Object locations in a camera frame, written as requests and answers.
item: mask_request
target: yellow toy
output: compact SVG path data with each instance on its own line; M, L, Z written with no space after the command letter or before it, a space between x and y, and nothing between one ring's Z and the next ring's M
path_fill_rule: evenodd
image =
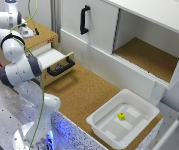
M119 114L118 114L118 118L119 118L120 120L124 120L124 119L125 119L125 114L124 114L123 112L119 113Z

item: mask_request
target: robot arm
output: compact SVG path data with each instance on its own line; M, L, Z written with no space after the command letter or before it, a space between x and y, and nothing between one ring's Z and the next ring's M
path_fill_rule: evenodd
M30 80L41 75L42 65L36 57L26 56L24 46L14 39L16 38L24 43L24 38L33 37L33 31L26 24L15 28L10 34L11 28L24 22L17 10L16 0L5 0L5 11L0 12L0 44L5 58L12 63L0 68L0 80L6 86L17 87L21 100L34 104L35 122L26 135L27 141L31 142L41 117L43 91L36 83ZM39 124L38 132L33 141L34 150L39 150L36 143L41 142L41 139L45 139L46 135L51 131L50 114L58 111L60 106L61 102L58 97L45 94L44 109L41 117L43 121Z

